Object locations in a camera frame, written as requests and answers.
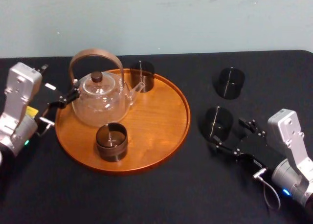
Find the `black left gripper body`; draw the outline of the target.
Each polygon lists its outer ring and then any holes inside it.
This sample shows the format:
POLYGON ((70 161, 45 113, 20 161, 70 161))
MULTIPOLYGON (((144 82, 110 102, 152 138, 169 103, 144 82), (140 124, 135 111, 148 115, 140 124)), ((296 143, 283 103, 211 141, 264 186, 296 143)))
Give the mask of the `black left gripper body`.
POLYGON ((48 118, 51 112, 57 108, 48 108, 48 94, 57 87, 50 83, 42 83, 39 91, 26 107, 26 115, 29 116, 36 124, 37 130, 35 135, 43 136, 50 128, 54 127, 54 120, 48 118))

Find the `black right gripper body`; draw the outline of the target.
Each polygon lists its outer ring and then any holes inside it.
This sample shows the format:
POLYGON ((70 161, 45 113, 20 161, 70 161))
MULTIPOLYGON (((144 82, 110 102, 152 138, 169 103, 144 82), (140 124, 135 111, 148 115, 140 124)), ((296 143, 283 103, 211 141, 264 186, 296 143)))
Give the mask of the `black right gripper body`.
POLYGON ((239 148, 242 151, 239 159, 248 160, 258 166, 253 174, 254 179, 260 178, 266 172, 272 174, 284 161, 284 156, 268 144, 267 137, 246 136, 240 140, 239 148))

